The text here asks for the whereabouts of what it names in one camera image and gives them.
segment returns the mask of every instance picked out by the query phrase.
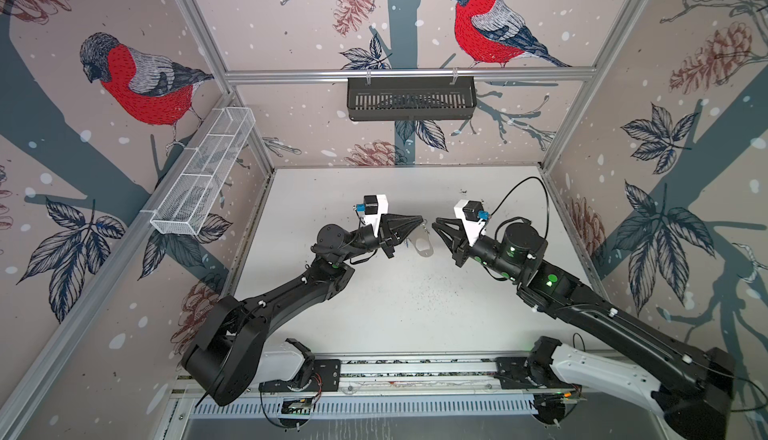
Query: bird illustration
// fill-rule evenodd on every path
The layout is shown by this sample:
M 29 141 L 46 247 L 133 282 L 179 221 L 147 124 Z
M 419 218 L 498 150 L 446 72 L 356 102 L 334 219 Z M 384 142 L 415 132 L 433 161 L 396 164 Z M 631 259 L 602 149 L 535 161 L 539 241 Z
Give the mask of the bird illustration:
M 150 125 L 173 126 L 174 140 L 165 146 L 166 154 L 174 145 L 184 145 L 176 140 L 176 122 L 187 110 L 200 119 L 192 109 L 192 98 L 201 83 L 214 78 L 166 56 L 132 49 L 103 32 L 94 33 L 83 42 L 80 61 L 88 80 L 100 80 L 134 119 Z
M 522 16 L 504 0 L 455 0 L 456 41 L 475 63 L 499 63 L 538 57 L 558 67 L 569 67 L 549 55 L 547 47 L 533 36 Z

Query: black metal basket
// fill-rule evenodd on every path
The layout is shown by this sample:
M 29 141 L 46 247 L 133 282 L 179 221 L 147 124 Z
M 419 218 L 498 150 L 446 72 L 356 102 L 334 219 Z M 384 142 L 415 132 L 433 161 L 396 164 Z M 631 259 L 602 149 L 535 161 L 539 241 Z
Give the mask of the black metal basket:
M 477 106 L 474 77 L 349 79 L 350 120 L 467 120 Z

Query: red bird breast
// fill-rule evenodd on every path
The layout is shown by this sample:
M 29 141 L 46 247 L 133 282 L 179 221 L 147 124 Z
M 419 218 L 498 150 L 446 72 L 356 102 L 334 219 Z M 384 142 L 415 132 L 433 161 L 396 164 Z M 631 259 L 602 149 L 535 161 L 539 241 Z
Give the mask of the red bird breast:
M 496 0 L 470 0 L 466 7 L 456 3 L 456 42 L 476 62 L 505 64 L 524 53 L 523 50 L 505 46 L 486 39 L 472 24 L 472 17 L 489 12 Z
M 185 86 L 165 96 L 142 96 L 130 90 L 128 84 L 136 75 L 136 62 L 128 47 L 120 44 L 109 52 L 110 82 L 101 85 L 136 120 L 151 125 L 172 125 L 192 105 L 193 86 Z

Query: white table surface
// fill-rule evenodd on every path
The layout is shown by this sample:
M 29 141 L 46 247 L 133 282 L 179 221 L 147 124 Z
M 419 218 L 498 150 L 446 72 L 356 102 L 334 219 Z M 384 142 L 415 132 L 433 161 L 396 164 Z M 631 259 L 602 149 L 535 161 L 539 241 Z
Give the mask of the white table surface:
M 270 340 L 294 337 L 324 353 L 504 352 L 529 350 L 542 335 L 570 344 L 573 332 L 580 332 L 588 349 L 605 349 L 581 330 L 533 312 L 510 282 L 494 281 L 476 262 L 456 267 L 432 231 L 436 217 L 454 217 L 459 199 L 480 200 L 492 211 L 514 184 L 530 175 L 538 175 L 535 167 L 278 170 L 235 298 L 260 295 L 292 280 L 314 258 L 310 246 L 323 225 L 353 231 L 353 206 L 364 195 L 386 194 L 389 213 L 427 220 L 434 253 L 421 257 L 410 242 L 396 247 L 392 259 L 377 253 L 356 266 L 337 297 L 303 311 Z M 541 186 L 527 181 L 506 200 L 488 233 L 505 218 L 523 216 L 543 234 L 545 212 Z M 550 212 L 544 258 L 586 281 L 554 205 Z

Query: wire mesh basket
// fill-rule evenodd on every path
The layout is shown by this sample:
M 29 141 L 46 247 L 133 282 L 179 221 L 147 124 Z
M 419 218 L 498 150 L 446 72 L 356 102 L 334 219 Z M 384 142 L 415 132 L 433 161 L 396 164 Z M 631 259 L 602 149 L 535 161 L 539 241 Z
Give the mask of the wire mesh basket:
M 150 223 L 161 234 L 197 235 L 254 128 L 254 113 L 226 107 L 187 162 Z
M 350 120 L 467 120 L 477 106 L 474 77 L 374 77 L 348 81 Z

